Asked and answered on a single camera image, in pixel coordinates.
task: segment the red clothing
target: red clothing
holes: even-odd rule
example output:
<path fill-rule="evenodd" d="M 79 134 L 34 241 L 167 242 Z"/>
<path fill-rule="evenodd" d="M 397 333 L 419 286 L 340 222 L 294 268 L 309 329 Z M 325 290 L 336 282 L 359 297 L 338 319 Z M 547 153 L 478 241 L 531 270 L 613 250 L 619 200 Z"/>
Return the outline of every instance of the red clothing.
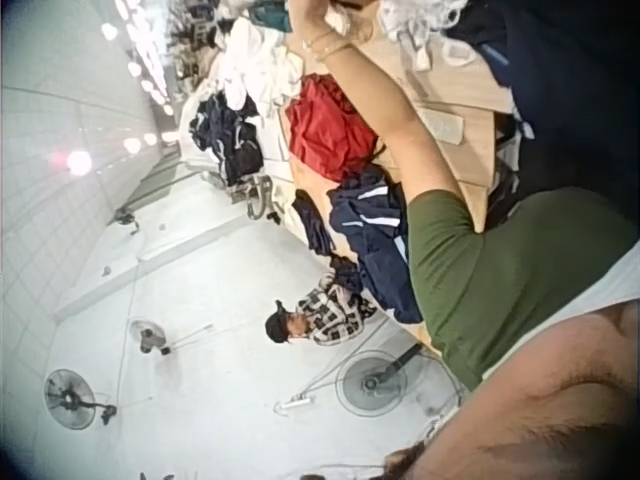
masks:
<path fill-rule="evenodd" d="M 304 77 L 300 97 L 286 114 L 289 150 L 329 180 L 339 183 L 346 173 L 360 173 L 373 154 L 376 134 L 331 75 Z"/>

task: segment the black cap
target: black cap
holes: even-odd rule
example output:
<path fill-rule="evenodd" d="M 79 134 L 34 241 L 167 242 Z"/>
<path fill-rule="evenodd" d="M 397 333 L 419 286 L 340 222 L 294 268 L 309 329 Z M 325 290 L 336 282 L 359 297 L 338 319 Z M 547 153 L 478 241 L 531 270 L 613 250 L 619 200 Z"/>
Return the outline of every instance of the black cap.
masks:
<path fill-rule="evenodd" d="M 276 300 L 276 311 L 271 314 L 265 322 L 267 336 L 275 343 L 284 343 L 289 340 L 289 330 L 287 329 L 287 317 L 289 312 L 282 306 L 280 300 Z"/>

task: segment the green t-shirt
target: green t-shirt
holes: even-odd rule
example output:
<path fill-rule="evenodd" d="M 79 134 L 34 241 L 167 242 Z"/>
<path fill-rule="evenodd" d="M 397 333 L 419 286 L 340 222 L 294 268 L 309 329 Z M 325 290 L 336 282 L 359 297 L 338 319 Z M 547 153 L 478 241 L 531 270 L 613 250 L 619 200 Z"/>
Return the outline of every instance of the green t-shirt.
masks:
<path fill-rule="evenodd" d="M 425 192 L 408 207 L 409 267 L 433 346 L 469 389 L 524 334 L 602 277 L 637 228 L 577 188 L 528 197 L 475 233 L 463 201 Z"/>

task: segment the worktable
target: worktable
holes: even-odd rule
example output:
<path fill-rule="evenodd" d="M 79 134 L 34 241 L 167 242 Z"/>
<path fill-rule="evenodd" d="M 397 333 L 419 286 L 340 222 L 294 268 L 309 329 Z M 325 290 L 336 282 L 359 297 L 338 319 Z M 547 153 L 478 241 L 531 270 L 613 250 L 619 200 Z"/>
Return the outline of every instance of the worktable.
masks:
<path fill-rule="evenodd" d="M 398 44 L 390 42 L 378 28 L 375 12 L 378 2 L 367 6 L 360 15 L 373 20 L 372 38 L 359 46 L 361 51 L 385 70 L 404 89 L 416 107 L 458 115 L 464 119 L 464 135 L 460 145 L 439 142 L 441 150 L 459 181 L 462 193 L 471 212 L 476 231 L 484 229 L 487 199 L 495 173 L 495 125 L 493 112 L 510 112 L 512 100 L 509 92 L 502 89 L 493 79 L 486 64 L 478 58 L 465 67 L 450 67 L 440 57 L 438 48 L 432 51 L 432 69 L 415 74 L 405 68 L 401 60 Z M 324 65 L 314 61 L 302 48 L 301 41 L 294 34 L 287 38 L 287 46 L 305 61 L 305 74 L 327 73 Z M 284 108 L 280 111 L 280 121 L 287 143 L 290 129 Z M 394 181 L 400 181 L 399 171 L 388 151 L 376 163 L 383 166 Z M 335 232 L 329 225 L 331 203 L 326 195 L 336 183 L 323 178 L 304 165 L 294 155 L 289 160 L 293 184 L 275 180 L 274 200 L 281 205 L 289 204 L 296 188 L 306 190 L 324 219 L 327 231 L 334 240 L 338 255 L 357 261 L 350 250 L 346 238 Z M 283 224 L 301 241 L 307 243 L 303 226 L 295 211 L 289 206 L 283 215 Z M 328 264 L 326 259 L 319 258 Z M 424 324 L 402 325 L 418 340 L 431 347 L 431 339 Z"/>

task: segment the power strip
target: power strip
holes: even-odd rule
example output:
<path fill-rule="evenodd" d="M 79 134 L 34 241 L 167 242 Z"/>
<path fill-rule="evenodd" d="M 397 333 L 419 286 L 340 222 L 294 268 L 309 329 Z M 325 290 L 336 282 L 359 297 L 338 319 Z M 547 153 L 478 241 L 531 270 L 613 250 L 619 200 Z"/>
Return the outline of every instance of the power strip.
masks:
<path fill-rule="evenodd" d="M 422 123 L 436 140 L 453 145 L 462 143 L 464 135 L 464 119 L 462 117 L 428 108 L 418 107 L 416 111 Z"/>

